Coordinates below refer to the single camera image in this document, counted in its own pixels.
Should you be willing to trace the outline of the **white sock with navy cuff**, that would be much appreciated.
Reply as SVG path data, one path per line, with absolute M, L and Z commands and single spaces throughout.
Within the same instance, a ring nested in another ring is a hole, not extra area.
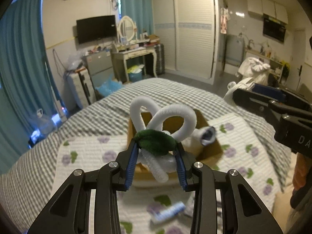
M 185 151 L 198 157 L 204 147 L 214 143 L 216 140 L 216 130 L 213 126 L 206 126 L 200 129 L 195 128 L 190 137 L 184 139 L 181 143 Z

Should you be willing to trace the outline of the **brown cardboard box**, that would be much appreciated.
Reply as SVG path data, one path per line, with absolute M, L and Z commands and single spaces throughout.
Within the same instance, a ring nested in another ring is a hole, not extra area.
M 200 110 L 194 110 L 197 117 L 196 128 L 200 129 L 202 127 L 208 126 L 206 119 Z M 183 125 L 183 117 L 173 116 L 167 118 L 163 122 L 163 129 L 169 132 L 177 131 Z M 144 137 L 139 141 L 143 141 L 144 144 L 147 144 L 149 148 L 152 150 L 160 150 L 160 153 L 168 153 L 171 156 L 173 155 L 173 150 L 177 147 L 177 143 L 175 143 L 168 136 L 157 136 L 155 139 L 151 139 Z M 214 143 L 204 147 L 204 151 L 198 156 L 195 157 L 197 161 L 200 161 L 210 167 L 214 166 L 221 156 L 223 155 L 223 151 L 221 149 L 221 145 L 218 140 L 215 140 Z M 135 186 L 140 187 L 150 187 L 150 186 L 159 186 L 161 183 L 157 182 L 152 173 L 150 172 L 148 166 L 146 164 L 137 163 L 135 167 L 135 174 L 133 178 L 133 183 Z

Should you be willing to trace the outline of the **white green pipe-cleaner flower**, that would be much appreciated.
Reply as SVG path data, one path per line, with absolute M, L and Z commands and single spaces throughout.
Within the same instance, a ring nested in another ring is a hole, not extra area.
M 160 108 L 150 97 L 139 96 L 132 100 L 129 113 L 136 129 L 134 140 L 139 145 L 137 163 L 147 167 L 157 182 L 168 182 L 168 174 L 177 167 L 171 152 L 196 128 L 194 110 L 184 104 Z M 163 130 L 163 122 L 175 116 L 183 118 L 182 126 L 174 133 Z

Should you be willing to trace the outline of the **white laundry bundle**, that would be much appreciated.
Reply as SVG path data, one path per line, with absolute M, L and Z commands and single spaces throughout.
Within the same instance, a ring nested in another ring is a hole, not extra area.
M 243 79 L 252 78 L 257 84 L 267 86 L 270 73 L 270 65 L 260 61 L 257 58 L 246 58 L 238 69 L 238 75 Z

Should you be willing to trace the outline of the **grey checked bed cover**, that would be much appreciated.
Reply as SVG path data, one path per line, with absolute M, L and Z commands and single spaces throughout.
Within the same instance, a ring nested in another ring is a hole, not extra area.
M 291 163 L 291 150 L 274 140 L 273 127 L 211 92 L 166 79 L 147 79 L 76 113 L 1 176 L 1 204 L 19 231 L 28 230 L 71 171 L 99 168 L 125 148 L 129 106 L 137 96 L 148 96 L 160 107 L 186 104 L 199 110 L 216 128 L 222 148 L 213 169 L 237 169 L 273 209 Z

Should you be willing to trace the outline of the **grey washing machine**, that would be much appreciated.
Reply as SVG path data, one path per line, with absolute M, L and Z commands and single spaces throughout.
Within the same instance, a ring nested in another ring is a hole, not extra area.
M 225 63 L 240 66 L 244 59 L 245 41 L 243 37 L 227 35 L 225 48 Z

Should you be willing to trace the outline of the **black range hood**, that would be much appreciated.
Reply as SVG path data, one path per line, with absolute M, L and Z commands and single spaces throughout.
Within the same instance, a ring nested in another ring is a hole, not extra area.
M 263 35 L 284 43 L 286 24 L 267 14 L 263 16 Z

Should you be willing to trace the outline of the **blue white tissue packet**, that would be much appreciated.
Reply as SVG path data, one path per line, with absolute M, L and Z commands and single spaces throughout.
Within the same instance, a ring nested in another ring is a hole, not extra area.
M 153 211 L 151 213 L 151 221 L 154 224 L 160 224 L 163 222 L 166 222 L 178 214 L 182 213 L 186 209 L 186 206 L 183 202 L 177 202 L 169 207 L 166 207 L 165 209 L 162 209 L 158 212 Z

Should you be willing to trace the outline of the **white quilted floral blanket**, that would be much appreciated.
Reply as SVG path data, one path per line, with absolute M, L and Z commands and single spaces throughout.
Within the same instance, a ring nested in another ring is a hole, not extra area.
M 269 210 L 288 179 L 289 148 L 277 143 L 273 128 L 259 121 L 261 135 L 250 122 L 229 113 L 208 122 L 216 130 L 216 141 L 208 147 L 205 163 L 214 170 L 237 169 Z M 53 191 L 60 188 L 77 168 L 86 172 L 114 161 L 127 147 L 126 137 L 87 136 L 64 141 L 57 156 Z M 144 164 L 138 164 L 128 192 L 118 192 L 122 233 L 189 233 L 194 194 L 184 192 L 175 172 L 159 183 Z

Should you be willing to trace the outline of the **white upper kitchen cabinets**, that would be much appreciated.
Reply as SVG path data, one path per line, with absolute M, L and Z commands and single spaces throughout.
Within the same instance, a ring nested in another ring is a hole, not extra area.
M 247 0 L 247 10 L 252 16 L 269 16 L 288 24 L 288 13 L 285 6 L 272 0 Z

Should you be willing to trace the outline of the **clear water jug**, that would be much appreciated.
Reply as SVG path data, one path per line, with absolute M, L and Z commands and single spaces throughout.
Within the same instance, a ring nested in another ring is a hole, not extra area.
M 38 109 L 36 113 L 31 115 L 31 123 L 44 137 L 47 137 L 50 133 L 57 129 L 57 126 L 52 118 L 46 115 L 42 108 Z

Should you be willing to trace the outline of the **white sliding wardrobe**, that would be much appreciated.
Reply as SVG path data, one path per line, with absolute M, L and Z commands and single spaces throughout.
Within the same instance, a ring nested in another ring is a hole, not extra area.
M 213 84 L 220 34 L 219 0 L 152 0 L 154 32 L 168 73 Z

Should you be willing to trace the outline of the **white suitcase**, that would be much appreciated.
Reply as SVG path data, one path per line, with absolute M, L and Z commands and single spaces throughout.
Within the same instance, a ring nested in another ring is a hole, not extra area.
M 80 109 L 96 102 L 94 87 L 89 72 L 84 66 L 75 72 L 71 72 L 67 77 L 67 82 Z

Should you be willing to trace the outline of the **blue plastic bag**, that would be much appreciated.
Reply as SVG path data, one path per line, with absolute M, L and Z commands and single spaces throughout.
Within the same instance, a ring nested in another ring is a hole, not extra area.
M 95 89 L 101 94 L 103 97 L 107 97 L 112 93 L 123 88 L 123 84 L 121 81 L 116 81 L 112 77 L 110 77 L 107 81 L 105 81 L 99 87 L 95 87 Z

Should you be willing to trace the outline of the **teal curtain left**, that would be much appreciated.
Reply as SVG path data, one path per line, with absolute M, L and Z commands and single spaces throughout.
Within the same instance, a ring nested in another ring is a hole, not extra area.
M 1 18 L 1 174 L 29 149 L 39 129 L 58 112 L 42 26 L 43 0 L 14 0 Z

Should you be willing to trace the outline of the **teal curtain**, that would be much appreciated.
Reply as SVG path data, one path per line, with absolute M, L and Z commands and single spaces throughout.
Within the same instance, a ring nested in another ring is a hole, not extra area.
M 152 0 L 121 0 L 121 15 L 136 23 L 138 34 L 154 33 Z
M 42 26 L 43 0 L 14 0 L 1 18 L 1 174 L 29 149 L 39 129 L 58 112 Z

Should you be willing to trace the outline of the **small grey fridge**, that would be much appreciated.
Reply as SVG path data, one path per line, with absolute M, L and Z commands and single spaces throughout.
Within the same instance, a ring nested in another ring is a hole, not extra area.
M 114 75 L 111 52 L 108 50 L 83 56 L 94 87 L 100 87 Z

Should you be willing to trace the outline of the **white dressing table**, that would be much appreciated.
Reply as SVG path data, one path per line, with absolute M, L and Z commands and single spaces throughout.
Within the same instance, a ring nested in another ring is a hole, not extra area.
M 114 76 L 118 81 L 129 82 L 128 61 L 135 58 L 142 58 L 144 62 L 144 71 L 146 71 L 145 57 L 153 55 L 153 77 L 157 78 L 157 54 L 154 46 L 139 47 L 128 51 L 118 51 L 116 48 L 111 49 L 111 59 L 113 65 Z

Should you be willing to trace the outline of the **oval white vanity mirror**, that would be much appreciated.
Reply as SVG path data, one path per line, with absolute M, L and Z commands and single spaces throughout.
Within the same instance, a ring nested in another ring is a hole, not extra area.
M 136 26 L 129 16 L 123 16 L 117 26 L 117 33 L 120 41 L 130 42 L 135 36 Z

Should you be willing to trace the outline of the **teal curtain centre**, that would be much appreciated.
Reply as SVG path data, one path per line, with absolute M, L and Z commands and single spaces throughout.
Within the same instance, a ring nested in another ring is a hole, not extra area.
M 154 33 L 152 0 L 121 0 L 121 15 L 136 23 L 138 34 Z

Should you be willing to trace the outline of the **black wall television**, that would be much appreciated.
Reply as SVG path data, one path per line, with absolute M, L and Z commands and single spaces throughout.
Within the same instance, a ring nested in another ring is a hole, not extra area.
M 114 15 L 79 19 L 76 21 L 76 30 L 79 44 L 116 37 L 116 19 Z

